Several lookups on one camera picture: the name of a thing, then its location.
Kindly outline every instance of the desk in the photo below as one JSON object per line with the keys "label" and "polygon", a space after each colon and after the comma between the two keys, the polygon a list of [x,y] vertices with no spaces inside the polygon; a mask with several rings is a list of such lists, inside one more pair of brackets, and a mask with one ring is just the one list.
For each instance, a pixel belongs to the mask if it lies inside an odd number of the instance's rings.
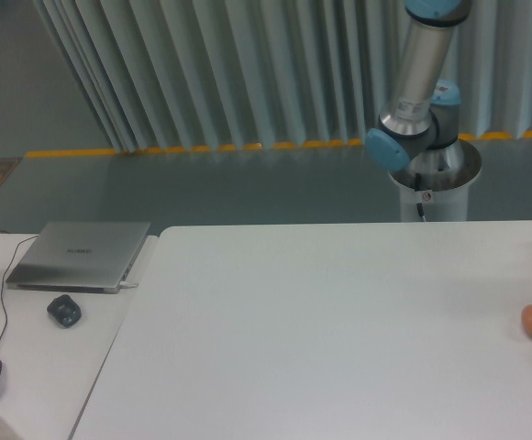
{"label": "desk", "polygon": [[175,227],[74,439],[532,438],[532,222]]}
{"label": "desk", "polygon": [[[26,235],[0,235],[0,289],[17,243]],[[139,282],[158,238],[148,237],[129,274]],[[17,261],[31,241],[19,248]],[[66,439],[113,343],[137,289],[115,295],[71,293],[83,317],[61,329],[46,307],[60,292],[4,292],[9,324],[0,347],[0,416],[27,440]],[[5,322],[0,303],[0,333]]]}

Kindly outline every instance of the floor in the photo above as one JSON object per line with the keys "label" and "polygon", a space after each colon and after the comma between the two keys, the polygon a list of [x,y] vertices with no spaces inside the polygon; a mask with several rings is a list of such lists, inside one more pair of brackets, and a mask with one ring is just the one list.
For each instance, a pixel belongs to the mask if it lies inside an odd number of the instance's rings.
{"label": "floor", "polygon": [[[469,220],[532,219],[532,139],[476,141]],[[49,220],[168,226],[399,221],[398,191],[362,147],[25,158],[0,188],[0,229]]]}

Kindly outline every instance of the blue joint cap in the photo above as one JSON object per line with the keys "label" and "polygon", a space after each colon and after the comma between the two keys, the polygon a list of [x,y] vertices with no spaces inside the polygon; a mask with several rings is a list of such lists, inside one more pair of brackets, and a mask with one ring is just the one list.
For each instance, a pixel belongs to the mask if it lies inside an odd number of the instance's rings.
{"label": "blue joint cap", "polygon": [[431,97],[433,105],[460,105],[460,88],[456,83],[439,80]]}
{"label": "blue joint cap", "polygon": [[405,6],[414,15],[427,19],[439,19],[452,12],[461,0],[406,0]]}
{"label": "blue joint cap", "polygon": [[411,161],[401,144],[377,128],[368,132],[364,145],[370,157],[389,171],[401,170]]}

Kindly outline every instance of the white curtain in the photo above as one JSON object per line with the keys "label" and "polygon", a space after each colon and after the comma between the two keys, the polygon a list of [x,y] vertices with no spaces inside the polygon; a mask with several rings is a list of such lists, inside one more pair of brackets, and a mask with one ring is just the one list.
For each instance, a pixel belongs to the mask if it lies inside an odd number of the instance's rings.
{"label": "white curtain", "polygon": [[[113,147],[363,139],[387,100],[403,0],[35,0]],[[532,129],[532,0],[475,0],[442,77],[460,132]]]}

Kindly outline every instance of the silver laptop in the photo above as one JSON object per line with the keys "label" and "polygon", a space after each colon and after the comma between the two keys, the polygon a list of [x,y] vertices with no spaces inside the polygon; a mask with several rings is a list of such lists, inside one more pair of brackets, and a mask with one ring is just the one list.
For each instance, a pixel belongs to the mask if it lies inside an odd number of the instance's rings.
{"label": "silver laptop", "polygon": [[11,289],[116,293],[150,223],[50,222],[7,278]]}

